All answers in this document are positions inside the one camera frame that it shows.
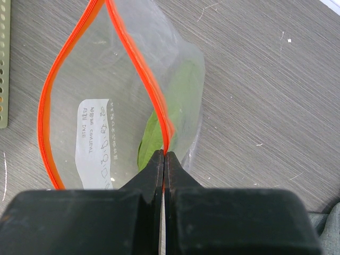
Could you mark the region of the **green toy leaves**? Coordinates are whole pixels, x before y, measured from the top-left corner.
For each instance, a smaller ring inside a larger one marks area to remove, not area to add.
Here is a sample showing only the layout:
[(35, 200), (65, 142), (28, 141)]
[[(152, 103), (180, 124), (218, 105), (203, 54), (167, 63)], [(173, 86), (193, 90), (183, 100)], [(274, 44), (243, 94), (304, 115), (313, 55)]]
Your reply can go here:
[[(198, 133), (204, 70), (193, 60), (184, 60), (175, 71), (165, 93), (168, 115), (173, 124), (174, 135), (169, 151), (179, 161), (186, 160)], [(154, 151), (163, 146), (162, 131), (155, 112), (146, 124), (138, 150), (138, 170), (143, 170)]]

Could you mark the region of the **clear orange zip bag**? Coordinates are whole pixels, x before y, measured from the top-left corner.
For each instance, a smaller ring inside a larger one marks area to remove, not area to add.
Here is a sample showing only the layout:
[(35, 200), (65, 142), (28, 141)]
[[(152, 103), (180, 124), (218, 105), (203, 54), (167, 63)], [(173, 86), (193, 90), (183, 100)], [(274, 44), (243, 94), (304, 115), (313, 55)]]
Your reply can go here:
[[(90, 1), (42, 89), (38, 143), (56, 189), (118, 189), (137, 175), (139, 146), (155, 112), (163, 146), (174, 135), (165, 93), (184, 60), (202, 66), (154, 1)], [(189, 170), (202, 120), (190, 154)]]

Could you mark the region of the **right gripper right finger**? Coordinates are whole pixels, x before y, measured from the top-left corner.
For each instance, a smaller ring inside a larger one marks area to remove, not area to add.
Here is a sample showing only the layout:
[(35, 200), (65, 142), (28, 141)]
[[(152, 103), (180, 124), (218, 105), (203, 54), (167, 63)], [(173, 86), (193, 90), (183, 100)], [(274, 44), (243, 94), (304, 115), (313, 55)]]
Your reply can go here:
[(173, 152), (164, 160), (167, 254), (321, 254), (293, 192), (204, 188)]

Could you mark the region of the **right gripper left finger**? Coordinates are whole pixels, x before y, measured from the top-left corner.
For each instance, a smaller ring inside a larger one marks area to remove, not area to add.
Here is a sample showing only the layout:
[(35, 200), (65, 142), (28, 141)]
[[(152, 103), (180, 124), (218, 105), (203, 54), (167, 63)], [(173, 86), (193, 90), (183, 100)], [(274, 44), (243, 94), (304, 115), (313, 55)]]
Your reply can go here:
[(164, 153), (118, 190), (31, 190), (1, 217), (1, 254), (159, 254)]

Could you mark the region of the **green plastic basket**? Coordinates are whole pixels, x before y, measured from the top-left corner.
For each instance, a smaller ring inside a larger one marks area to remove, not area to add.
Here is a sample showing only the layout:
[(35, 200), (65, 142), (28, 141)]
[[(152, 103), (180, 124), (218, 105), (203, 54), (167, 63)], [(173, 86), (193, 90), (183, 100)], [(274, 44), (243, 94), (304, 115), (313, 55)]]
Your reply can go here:
[(11, 1), (1, 0), (1, 129), (7, 127), (9, 119), (10, 33)]

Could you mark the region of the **grey folded cloth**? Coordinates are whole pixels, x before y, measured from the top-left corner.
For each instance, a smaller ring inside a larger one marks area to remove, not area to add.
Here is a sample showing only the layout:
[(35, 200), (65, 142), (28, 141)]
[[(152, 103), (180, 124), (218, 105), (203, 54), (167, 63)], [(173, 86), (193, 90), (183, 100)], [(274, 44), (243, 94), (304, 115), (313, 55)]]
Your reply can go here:
[(324, 254), (340, 255), (340, 205), (333, 206), (329, 214), (309, 213), (312, 226), (319, 235)]

